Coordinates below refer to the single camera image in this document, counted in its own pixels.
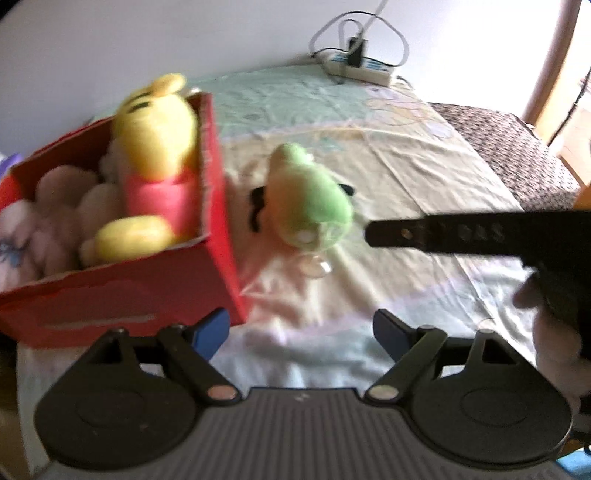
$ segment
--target bed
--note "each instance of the bed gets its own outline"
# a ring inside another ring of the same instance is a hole
[[[378,308],[453,336],[493,328],[534,361],[532,313],[511,304],[529,273],[517,260],[371,249],[363,241],[372,219],[522,208],[474,148],[407,85],[335,85],[317,66],[194,84],[215,95],[233,248],[242,294],[253,304],[247,324],[232,328],[212,364],[245,394],[255,385],[364,390],[391,367],[372,336]],[[282,142],[305,146],[356,189],[354,228],[328,252],[334,271],[321,280],[294,268],[264,212],[261,232],[249,229],[250,191],[263,185],[266,159]],[[34,431],[35,405],[82,351],[18,348],[31,472],[47,463]]]

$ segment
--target yellow plush bear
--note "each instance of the yellow plush bear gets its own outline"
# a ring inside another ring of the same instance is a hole
[[[99,261],[133,260],[195,236],[199,225],[198,119],[178,94],[185,78],[170,73],[127,97],[113,120],[128,162],[128,218],[95,237]]]

